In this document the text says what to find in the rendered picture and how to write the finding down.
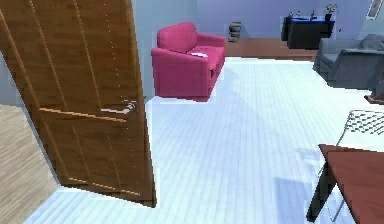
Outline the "pink sofa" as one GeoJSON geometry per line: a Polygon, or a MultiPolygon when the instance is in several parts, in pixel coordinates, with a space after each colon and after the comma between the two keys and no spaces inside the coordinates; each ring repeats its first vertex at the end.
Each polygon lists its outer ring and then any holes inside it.
{"type": "Polygon", "coordinates": [[[224,37],[199,33],[193,22],[160,29],[151,50],[155,95],[207,101],[225,62],[225,43],[224,37]]]}

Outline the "dark stacked vase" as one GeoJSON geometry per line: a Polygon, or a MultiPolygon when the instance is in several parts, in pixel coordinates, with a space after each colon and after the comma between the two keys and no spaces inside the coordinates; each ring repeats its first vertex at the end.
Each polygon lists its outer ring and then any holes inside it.
{"type": "Polygon", "coordinates": [[[237,42],[240,38],[241,31],[241,23],[240,22],[232,22],[229,25],[229,42],[237,42]]]}

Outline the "brown wooden room door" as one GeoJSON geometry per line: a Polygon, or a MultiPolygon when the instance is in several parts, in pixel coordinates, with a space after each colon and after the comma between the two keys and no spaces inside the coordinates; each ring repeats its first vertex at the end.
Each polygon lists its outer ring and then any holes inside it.
{"type": "Polygon", "coordinates": [[[131,0],[0,0],[0,52],[62,185],[156,205],[131,0]]]}

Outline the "black sideboard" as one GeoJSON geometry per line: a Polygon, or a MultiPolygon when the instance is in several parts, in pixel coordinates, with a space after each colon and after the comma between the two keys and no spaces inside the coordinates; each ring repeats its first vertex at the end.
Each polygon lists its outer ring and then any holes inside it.
{"type": "Polygon", "coordinates": [[[334,21],[324,18],[285,17],[281,40],[289,49],[317,50],[322,38],[330,38],[334,21]]]}

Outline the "grey sofa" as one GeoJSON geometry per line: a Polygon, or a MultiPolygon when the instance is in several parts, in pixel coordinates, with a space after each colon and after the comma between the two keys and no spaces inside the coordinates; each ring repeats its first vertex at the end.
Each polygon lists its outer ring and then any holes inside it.
{"type": "Polygon", "coordinates": [[[335,88],[370,90],[384,72],[384,36],[362,40],[322,38],[313,70],[335,88]]]}

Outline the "house plant in black pot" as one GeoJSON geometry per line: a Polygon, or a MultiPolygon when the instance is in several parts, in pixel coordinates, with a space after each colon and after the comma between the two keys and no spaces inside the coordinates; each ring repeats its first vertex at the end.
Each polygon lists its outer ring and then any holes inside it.
{"type": "Polygon", "coordinates": [[[324,16],[325,21],[330,21],[333,13],[337,10],[338,5],[337,4],[328,4],[326,6],[327,13],[324,16]]]}

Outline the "red-brown wooden table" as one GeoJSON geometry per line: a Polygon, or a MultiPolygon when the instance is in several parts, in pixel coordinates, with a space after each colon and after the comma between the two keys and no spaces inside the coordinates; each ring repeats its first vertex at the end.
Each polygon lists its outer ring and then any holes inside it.
{"type": "Polygon", "coordinates": [[[335,185],[356,224],[384,224],[384,152],[320,144],[325,164],[306,218],[314,222],[335,185]]]}

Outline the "framed wall picture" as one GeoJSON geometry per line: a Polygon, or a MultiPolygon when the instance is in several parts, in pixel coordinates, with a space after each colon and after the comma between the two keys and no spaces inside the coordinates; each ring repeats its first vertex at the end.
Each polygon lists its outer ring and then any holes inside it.
{"type": "Polygon", "coordinates": [[[367,20],[375,20],[378,17],[381,6],[384,3],[384,0],[371,0],[368,12],[366,14],[367,20]]]}

